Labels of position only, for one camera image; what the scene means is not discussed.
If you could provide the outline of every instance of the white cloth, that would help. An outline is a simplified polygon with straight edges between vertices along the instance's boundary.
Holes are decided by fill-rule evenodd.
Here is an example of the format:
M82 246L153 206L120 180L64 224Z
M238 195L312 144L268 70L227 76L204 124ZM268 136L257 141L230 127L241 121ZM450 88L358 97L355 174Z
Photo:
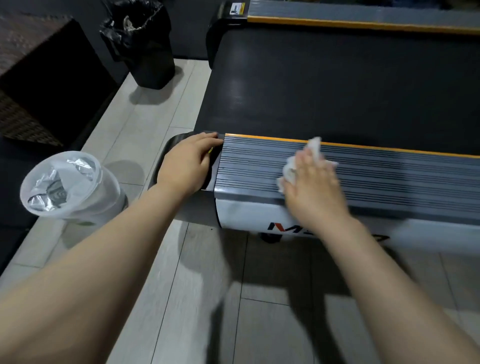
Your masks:
M310 139L304 149L310 149L313 154L313 160L318 162L320 159L320 144L322 143L322 139L320 137L315 137ZM338 165L337 162L327 161L336 167ZM287 164L283 166L283 177L277 178L276 183L278 186L278 191L283 193L283 184L282 178L285 178L291 184L295 184L295 156L291 156L287 158Z

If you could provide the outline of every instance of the brown wicker box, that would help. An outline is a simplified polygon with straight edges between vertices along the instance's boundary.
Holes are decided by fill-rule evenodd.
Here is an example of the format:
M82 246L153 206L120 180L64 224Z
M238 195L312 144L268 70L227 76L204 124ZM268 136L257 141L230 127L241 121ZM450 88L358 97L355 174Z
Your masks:
M79 24L0 15L0 134L68 146L116 84Z

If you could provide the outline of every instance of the person's left hand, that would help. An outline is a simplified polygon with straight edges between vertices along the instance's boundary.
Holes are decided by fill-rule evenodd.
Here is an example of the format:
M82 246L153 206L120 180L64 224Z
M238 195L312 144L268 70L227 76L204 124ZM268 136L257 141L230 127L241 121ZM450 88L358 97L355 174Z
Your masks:
M172 148L163 159L156 181L187 197L205 181L210 163L208 151L223 143L217 133L192 135Z

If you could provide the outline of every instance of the forearm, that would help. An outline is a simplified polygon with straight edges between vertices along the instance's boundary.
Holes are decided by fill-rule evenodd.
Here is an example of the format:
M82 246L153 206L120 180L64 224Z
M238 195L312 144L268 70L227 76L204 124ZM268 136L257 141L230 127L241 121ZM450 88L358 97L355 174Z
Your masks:
M156 185L59 261L7 293L0 302L0 358L20 353L24 362L105 358L182 198Z
M478 363L475 343L356 220L322 231L385 363Z

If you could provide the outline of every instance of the person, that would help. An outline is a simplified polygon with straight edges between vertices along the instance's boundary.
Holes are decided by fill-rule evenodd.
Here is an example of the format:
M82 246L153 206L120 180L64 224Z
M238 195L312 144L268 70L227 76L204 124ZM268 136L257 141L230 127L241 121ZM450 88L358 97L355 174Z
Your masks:
M0 363L104 363L183 200L203 184L216 133L165 156L150 188L64 257L0 299ZM356 299L384 363L480 363L480 351L348 211L332 166L296 153L291 214L319 237Z

